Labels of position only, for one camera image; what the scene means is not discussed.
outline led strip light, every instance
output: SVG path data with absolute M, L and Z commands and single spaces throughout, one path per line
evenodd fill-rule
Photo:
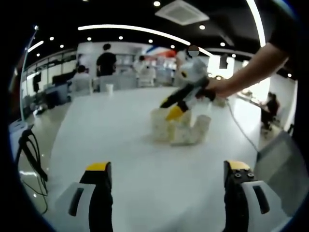
M 155 35 L 160 35 L 160 36 L 169 38 L 171 40 L 175 40 L 175 41 L 178 41 L 180 43 L 183 43 L 183 44 L 185 44 L 187 46 L 191 45 L 191 43 L 189 41 L 187 41 L 187 40 L 183 40 L 183 39 L 181 39 L 179 37 L 176 37 L 176 36 L 164 33 L 164 32 L 160 32 L 160 31 L 152 30 L 152 29 L 148 29 L 148 28 L 129 26 L 129 25 L 100 24 L 100 25 L 89 25 L 89 26 L 78 27 L 77 29 L 78 30 L 89 30 L 89 29 L 104 29 L 104 28 L 138 30 L 138 31 L 143 31 L 143 32 L 155 34 Z M 212 56 L 212 53 L 206 51 L 203 48 L 199 47 L 199 50 L 200 50 L 201 53 L 204 53 L 205 55 Z
M 30 48 L 28 49 L 28 52 L 31 52 L 33 49 L 37 48 L 38 46 L 41 46 L 43 43 L 44 43 L 43 40 L 40 41 L 40 42 L 38 42 L 38 43 L 36 43 L 35 45 L 33 45 L 32 47 L 30 47 Z
M 260 45 L 261 45 L 261 47 L 264 47 L 266 42 L 265 42 L 264 28 L 263 28 L 260 13 L 259 13 L 259 11 L 256 7 L 254 0 L 246 0 L 246 1 L 247 1 L 247 4 L 248 4 L 248 6 L 251 10 L 251 13 L 252 13 L 254 21 L 255 21 L 257 33 L 259 35 Z

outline black sleeve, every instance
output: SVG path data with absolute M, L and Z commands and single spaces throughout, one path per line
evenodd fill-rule
M 101 64 L 102 55 L 98 57 L 97 59 L 97 65 L 99 66 Z
M 275 29 L 268 42 L 288 54 L 295 51 L 295 25 L 288 16 L 283 13 L 278 14 Z
M 116 55 L 113 54 L 113 55 L 112 55 L 112 63 L 115 64 L 116 62 L 117 62 Z

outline person's hand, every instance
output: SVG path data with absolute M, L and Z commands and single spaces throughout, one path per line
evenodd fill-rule
M 217 80 L 215 78 L 210 78 L 209 81 L 210 82 L 206 89 L 214 91 L 217 97 L 226 98 L 234 94 L 228 80 Z

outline person's arm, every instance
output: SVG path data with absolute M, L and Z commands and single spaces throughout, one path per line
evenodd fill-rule
M 269 42 L 253 56 L 249 64 L 237 71 L 230 79 L 212 80 L 207 87 L 219 97 L 228 97 L 271 76 L 288 59 L 294 50 L 294 24 L 279 14 L 275 30 Z
M 236 93 L 271 76 L 287 61 L 287 58 L 288 53 L 267 43 L 253 56 L 246 67 L 227 80 L 230 90 Z
M 101 59 L 102 59 L 102 55 L 100 55 L 100 56 L 98 57 L 97 63 L 96 63 L 96 65 L 97 65 L 97 70 L 98 70 L 99 72 L 100 72 Z

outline person in black shirt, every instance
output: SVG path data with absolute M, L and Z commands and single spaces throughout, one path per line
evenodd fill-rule
M 277 115 L 279 109 L 279 102 L 277 96 L 274 93 L 268 93 L 268 101 L 266 104 L 261 104 L 261 121 L 266 130 L 269 130 L 269 122 L 271 122 L 274 116 Z
M 109 52 L 109 43 L 103 46 L 104 53 L 97 59 L 97 76 L 112 75 L 116 70 L 116 55 Z

